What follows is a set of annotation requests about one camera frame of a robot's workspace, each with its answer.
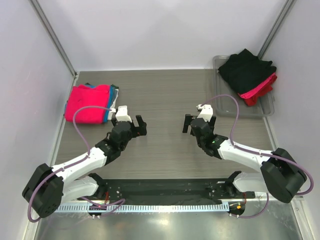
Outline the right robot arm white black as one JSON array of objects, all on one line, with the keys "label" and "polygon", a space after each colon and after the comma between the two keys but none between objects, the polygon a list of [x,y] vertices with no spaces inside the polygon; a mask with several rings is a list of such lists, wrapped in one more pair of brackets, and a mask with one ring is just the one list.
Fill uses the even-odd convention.
[{"label": "right robot arm white black", "polygon": [[214,133],[216,118],[210,121],[186,114],[183,133],[195,136],[199,148],[208,156],[233,161],[256,173],[241,172],[225,185],[231,198],[244,192],[268,193],[282,203],[290,203],[307,180],[307,175],[292,156],[282,148],[275,151],[259,150]]}]

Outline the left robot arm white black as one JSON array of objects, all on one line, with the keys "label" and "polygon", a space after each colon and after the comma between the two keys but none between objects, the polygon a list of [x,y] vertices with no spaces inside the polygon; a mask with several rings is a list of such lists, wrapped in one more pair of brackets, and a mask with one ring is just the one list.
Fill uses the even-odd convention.
[{"label": "left robot arm white black", "polygon": [[136,120],[138,125],[115,117],[111,121],[112,130],[84,154],[54,166],[46,163],[39,165],[22,191],[28,203],[29,221],[36,222],[31,211],[35,211],[41,219],[50,216],[61,204],[72,200],[102,199],[108,186],[93,171],[116,160],[131,139],[147,134],[147,123],[142,116],[136,115]]}]

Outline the black t shirt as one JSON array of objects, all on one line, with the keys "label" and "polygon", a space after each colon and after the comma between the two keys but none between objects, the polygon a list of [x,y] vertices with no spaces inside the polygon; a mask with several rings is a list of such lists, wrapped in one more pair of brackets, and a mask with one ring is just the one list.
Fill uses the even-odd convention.
[{"label": "black t shirt", "polygon": [[230,55],[218,71],[231,89],[242,95],[264,82],[277,71],[277,67],[272,61],[261,60],[245,48]]}]

